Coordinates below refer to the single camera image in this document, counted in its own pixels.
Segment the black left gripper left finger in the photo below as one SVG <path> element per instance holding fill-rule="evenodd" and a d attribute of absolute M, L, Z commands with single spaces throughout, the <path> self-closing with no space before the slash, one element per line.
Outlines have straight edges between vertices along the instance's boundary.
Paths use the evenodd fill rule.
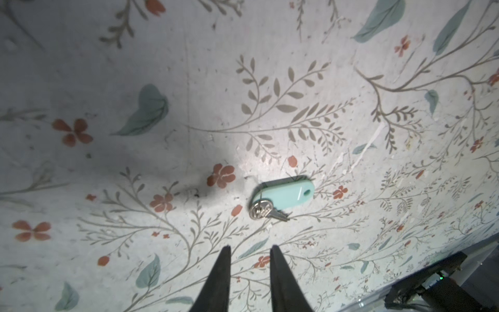
<path fill-rule="evenodd" d="M 231 247 L 225 246 L 189 312 L 228 312 L 230 280 Z"/>

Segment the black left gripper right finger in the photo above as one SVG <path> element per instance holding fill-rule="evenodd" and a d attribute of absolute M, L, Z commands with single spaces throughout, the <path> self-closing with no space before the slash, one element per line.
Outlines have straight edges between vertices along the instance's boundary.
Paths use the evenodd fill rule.
<path fill-rule="evenodd" d="M 278 245 L 270 251 L 270 289 L 273 312 L 312 312 Z"/>

